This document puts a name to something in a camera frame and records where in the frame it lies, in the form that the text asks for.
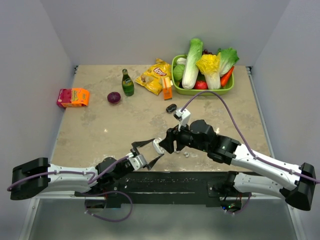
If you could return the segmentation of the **white earbud charging case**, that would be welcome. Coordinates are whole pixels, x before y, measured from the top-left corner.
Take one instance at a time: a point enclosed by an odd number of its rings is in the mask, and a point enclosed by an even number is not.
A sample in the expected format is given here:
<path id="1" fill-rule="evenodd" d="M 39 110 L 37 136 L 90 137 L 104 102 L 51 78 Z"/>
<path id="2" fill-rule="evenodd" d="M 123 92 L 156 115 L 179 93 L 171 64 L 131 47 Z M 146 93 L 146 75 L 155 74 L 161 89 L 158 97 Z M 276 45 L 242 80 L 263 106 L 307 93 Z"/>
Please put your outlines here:
<path id="1" fill-rule="evenodd" d="M 160 142 L 162 141 L 162 139 L 160 137 L 155 138 L 152 141 L 152 146 L 154 148 L 154 150 L 159 154 L 162 155 L 165 153 L 165 150 L 160 146 Z"/>

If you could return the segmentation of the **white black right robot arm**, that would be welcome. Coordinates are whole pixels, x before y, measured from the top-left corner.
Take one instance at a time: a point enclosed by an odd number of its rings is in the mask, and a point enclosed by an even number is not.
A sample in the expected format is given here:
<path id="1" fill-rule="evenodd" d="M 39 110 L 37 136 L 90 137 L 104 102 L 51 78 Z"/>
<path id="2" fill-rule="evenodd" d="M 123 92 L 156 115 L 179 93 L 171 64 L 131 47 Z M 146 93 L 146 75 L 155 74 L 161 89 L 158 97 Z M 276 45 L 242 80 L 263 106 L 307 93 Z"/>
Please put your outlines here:
<path id="1" fill-rule="evenodd" d="M 222 189 L 227 196 L 233 197 L 238 192 L 261 193 L 283 199 L 299 210 L 309 211 L 312 207 L 316 187 L 313 165 L 290 164 L 253 151 L 233 138 L 216 134 L 203 119 L 169 128 L 159 146 L 170 154 L 189 147 L 205 152 L 214 162 L 255 173 L 237 173 L 225 181 Z"/>

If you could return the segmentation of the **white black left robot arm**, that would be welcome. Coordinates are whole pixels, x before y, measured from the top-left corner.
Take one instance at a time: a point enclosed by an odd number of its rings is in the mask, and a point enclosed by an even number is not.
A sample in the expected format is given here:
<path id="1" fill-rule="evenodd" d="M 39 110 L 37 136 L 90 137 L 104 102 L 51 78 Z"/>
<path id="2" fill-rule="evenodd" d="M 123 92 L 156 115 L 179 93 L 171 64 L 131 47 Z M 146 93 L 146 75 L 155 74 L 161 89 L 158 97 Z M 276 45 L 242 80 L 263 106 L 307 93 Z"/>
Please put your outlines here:
<path id="1" fill-rule="evenodd" d="M 7 191 L 13 201 L 31 199 L 48 192 L 73 191 L 86 196 L 99 196 L 124 176 L 140 169 L 152 169 L 165 153 L 159 145 L 161 141 L 161 138 L 152 138 L 133 142 L 125 157 L 118 160 L 107 157 L 96 166 L 84 168 L 63 167 L 40 157 L 13 168 L 12 183 Z M 147 144 L 152 144 L 158 154 L 151 162 L 147 162 L 138 150 Z"/>

